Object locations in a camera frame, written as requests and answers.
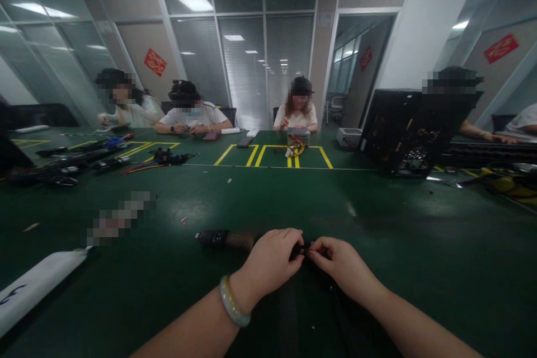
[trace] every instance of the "black device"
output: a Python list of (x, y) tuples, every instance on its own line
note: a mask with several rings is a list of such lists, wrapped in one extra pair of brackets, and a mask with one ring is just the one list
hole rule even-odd
[(481, 168), (492, 163), (537, 163), (537, 144), (454, 141), (441, 153), (438, 164)]
[(248, 147), (250, 143), (252, 142), (253, 137), (244, 137), (239, 143), (237, 144), (237, 147)]
[(482, 93), (378, 89), (359, 149), (390, 177), (425, 178)]

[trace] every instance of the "white pillar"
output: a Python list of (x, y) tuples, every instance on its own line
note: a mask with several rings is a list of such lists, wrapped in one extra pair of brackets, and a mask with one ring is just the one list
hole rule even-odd
[(375, 88), (421, 90), (466, 0), (405, 0)]
[(0, 77), (2, 77), (0, 82), (0, 94), (2, 94), (2, 97), (10, 105), (30, 105), (38, 103), (1, 56)]

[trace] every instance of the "white shirt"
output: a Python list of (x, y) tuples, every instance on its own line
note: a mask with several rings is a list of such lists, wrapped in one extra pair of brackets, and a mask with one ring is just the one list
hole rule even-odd
[(194, 127), (195, 125), (202, 126), (214, 126), (219, 123), (223, 123), (228, 120), (227, 117), (214, 106), (213, 103), (203, 102), (201, 107), (201, 116), (188, 116), (183, 112), (181, 108), (173, 108), (168, 114), (161, 119), (161, 123), (173, 126), (174, 124), (184, 124), (188, 127)]
[(522, 128), (525, 126), (532, 126), (536, 124), (537, 124), (537, 103), (534, 103), (533, 105), (528, 106), (518, 115), (516, 115), (516, 117), (513, 120), (511, 120), (507, 124), (507, 126), (505, 126), (505, 130), (514, 131), (515, 133), (526, 134), (526, 132), (523, 131)]
[(132, 103), (128, 110), (123, 110), (116, 105), (116, 112), (105, 114), (112, 123), (130, 123), (133, 129), (151, 128), (164, 116), (157, 100), (149, 95), (142, 95), (142, 105)]
[[(304, 116), (302, 112), (300, 112), (300, 115), (295, 116), (294, 114), (291, 114), (291, 117), (289, 118), (289, 124), (288, 127), (308, 127), (309, 125), (317, 123), (317, 115), (315, 114), (315, 105), (313, 103), (309, 103), (310, 112), (307, 116)], [(279, 126), (284, 121), (285, 117), (285, 104), (281, 105), (278, 109), (278, 113), (276, 114), (276, 120), (274, 121), (274, 127)]]

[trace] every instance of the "small component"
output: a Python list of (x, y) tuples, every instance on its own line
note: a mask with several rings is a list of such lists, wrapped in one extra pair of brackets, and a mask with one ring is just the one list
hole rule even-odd
[(248, 147), (253, 141), (253, 137), (244, 137), (241, 141), (238, 142), (237, 147)]

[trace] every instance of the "chair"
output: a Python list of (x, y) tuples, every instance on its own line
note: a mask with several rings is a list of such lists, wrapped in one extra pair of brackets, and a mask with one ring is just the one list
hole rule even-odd
[(171, 101), (162, 101), (161, 103), (161, 109), (164, 112), (165, 115), (168, 114), (173, 109), (173, 104)]
[(326, 124), (328, 124), (328, 118), (330, 115), (333, 115), (334, 120), (338, 123), (343, 119), (345, 114), (345, 102), (347, 101), (347, 96), (334, 96), (330, 100), (330, 104), (326, 109)]
[(274, 122), (276, 121), (276, 115), (278, 114), (278, 111), (279, 111), (280, 107), (279, 106), (275, 106), (272, 108), (272, 124), (274, 124)]
[(17, 128), (47, 125), (51, 127), (80, 127), (71, 111), (62, 103), (11, 106)]
[(235, 115), (237, 114), (237, 108), (230, 108), (229, 106), (217, 106), (220, 112), (229, 119), (233, 127), (235, 127)]
[(492, 126), (494, 131), (502, 131), (505, 129), (505, 126), (513, 120), (516, 115), (492, 115)]

